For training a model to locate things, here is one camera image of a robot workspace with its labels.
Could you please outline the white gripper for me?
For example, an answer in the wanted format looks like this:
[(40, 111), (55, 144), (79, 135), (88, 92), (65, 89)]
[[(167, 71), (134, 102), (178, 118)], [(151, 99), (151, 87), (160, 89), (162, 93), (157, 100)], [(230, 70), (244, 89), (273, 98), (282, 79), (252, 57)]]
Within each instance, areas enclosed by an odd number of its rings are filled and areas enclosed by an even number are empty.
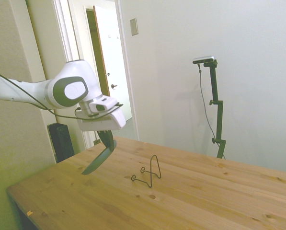
[(79, 128), (82, 131), (97, 131), (103, 144), (110, 150), (114, 150), (114, 137), (111, 130), (122, 129), (126, 125), (125, 117), (121, 109), (117, 109), (109, 115), (92, 120), (83, 111), (76, 111)]

